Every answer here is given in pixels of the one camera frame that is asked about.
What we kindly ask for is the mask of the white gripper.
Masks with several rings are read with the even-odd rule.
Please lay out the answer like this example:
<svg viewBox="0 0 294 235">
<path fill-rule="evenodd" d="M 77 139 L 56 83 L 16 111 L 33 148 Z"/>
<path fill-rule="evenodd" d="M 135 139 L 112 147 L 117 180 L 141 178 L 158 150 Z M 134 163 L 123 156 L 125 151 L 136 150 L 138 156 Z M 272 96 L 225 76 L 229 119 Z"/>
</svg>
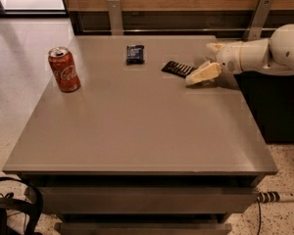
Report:
<svg viewBox="0 0 294 235">
<path fill-rule="evenodd" d="M 240 54 L 242 41 L 226 43 L 208 43 L 208 51 L 212 55 L 217 55 L 217 62 L 206 61 L 197 70 L 185 77 L 187 85 L 197 84 L 206 80 L 211 80 L 221 74 L 242 73 L 240 64 Z"/>
</svg>

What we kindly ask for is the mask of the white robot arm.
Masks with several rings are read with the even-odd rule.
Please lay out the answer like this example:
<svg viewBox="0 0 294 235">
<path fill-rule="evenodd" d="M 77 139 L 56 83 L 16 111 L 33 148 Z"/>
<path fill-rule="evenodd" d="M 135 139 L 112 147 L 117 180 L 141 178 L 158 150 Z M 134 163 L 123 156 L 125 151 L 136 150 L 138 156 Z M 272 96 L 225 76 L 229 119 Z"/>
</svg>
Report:
<svg viewBox="0 0 294 235">
<path fill-rule="evenodd" d="M 188 86 L 214 80 L 220 87 L 237 88 L 235 76 L 246 71 L 294 75 L 294 24 L 278 28 L 270 38 L 209 43 L 213 58 L 186 76 Z"/>
</svg>

